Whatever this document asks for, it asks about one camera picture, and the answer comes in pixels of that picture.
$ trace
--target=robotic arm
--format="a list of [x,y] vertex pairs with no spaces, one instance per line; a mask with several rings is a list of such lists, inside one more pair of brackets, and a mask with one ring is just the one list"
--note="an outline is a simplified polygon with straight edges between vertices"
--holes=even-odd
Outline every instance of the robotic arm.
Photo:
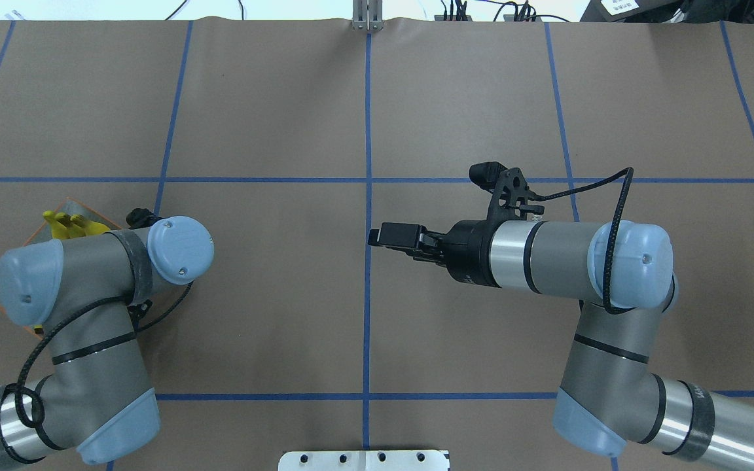
[[20,381],[46,343],[55,372],[27,388],[0,387],[0,469],[70,447],[87,464],[109,462],[153,439],[156,395],[128,305],[191,283],[212,260],[209,232],[188,217],[5,253],[0,301],[9,318],[55,326]]
[[[611,223],[543,222],[543,207],[531,204],[625,173]],[[581,319],[553,418],[575,446],[617,457],[633,441],[685,461],[754,469],[754,408],[647,372],[659,321],[678,287],[668,233],[620,220],[632,170],[553,196],[533,193],[520,169],[499,163],[473,165],[470,180],[493,194],[486,220],[459,221],[446,234],[383,223],[368,244],[444,266],[460,283],[579,299]]]

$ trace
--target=round blue cap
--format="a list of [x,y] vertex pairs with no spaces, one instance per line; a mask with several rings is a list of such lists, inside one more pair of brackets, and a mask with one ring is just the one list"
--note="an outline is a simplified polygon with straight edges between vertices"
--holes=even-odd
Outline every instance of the round blue cap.
[[209,269],[215,258],[215,242],[194,218],[170,217],[150,227],[147,253],[162,278],[185,285]]
[[[604,286],[604,257],[609,235],[610,223],[607,223],[593,236],[586,259],[592,287],[598,296]],[[613,253],[613,279],[610,280],[613,306],[657,307],[667,297],[672,277],[673,247],[665,229],[623,220]]]
[[0,258],[0,304],[15,324],[42,324],[57,301],[62,277],[59,239],[6,251]]

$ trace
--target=white label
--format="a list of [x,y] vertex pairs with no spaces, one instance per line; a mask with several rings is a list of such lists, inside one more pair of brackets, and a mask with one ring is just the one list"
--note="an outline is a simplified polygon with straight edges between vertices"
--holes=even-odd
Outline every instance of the white label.
[[601,5],[610,12],[610,15],[619,15],[638,8],[636,0],[601,0]]

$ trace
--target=blue plastic cap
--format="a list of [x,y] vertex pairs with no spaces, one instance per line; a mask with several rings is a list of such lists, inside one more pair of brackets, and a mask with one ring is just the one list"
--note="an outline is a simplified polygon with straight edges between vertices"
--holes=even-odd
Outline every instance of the blue plastic cap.
[[185,285],[209,269],[215,258],[215,242],[194,218],[171,217],[150,227],[147,253],[162,278]]
[[[592,274],[592,287],[598,296],[604,288],[604,257],[610,223],[592,236],[586,263]],[[619,224],[613,253],[613,279],[610,301],[613,306],[657,307],[671,289],[673,247],[665,229],[653,224]]]
[[100,464],[132,453],[153,440],[161,426],[156,390],[150,388],[77,447],[86,464]]
[[62,277],[59,239],[6,251],[0,258],[0,304],[15,324],[42,324],[57,301]]
[[561,388],[557,388],[551,423],[570,444],[590,453],[617,458],[628,444]]

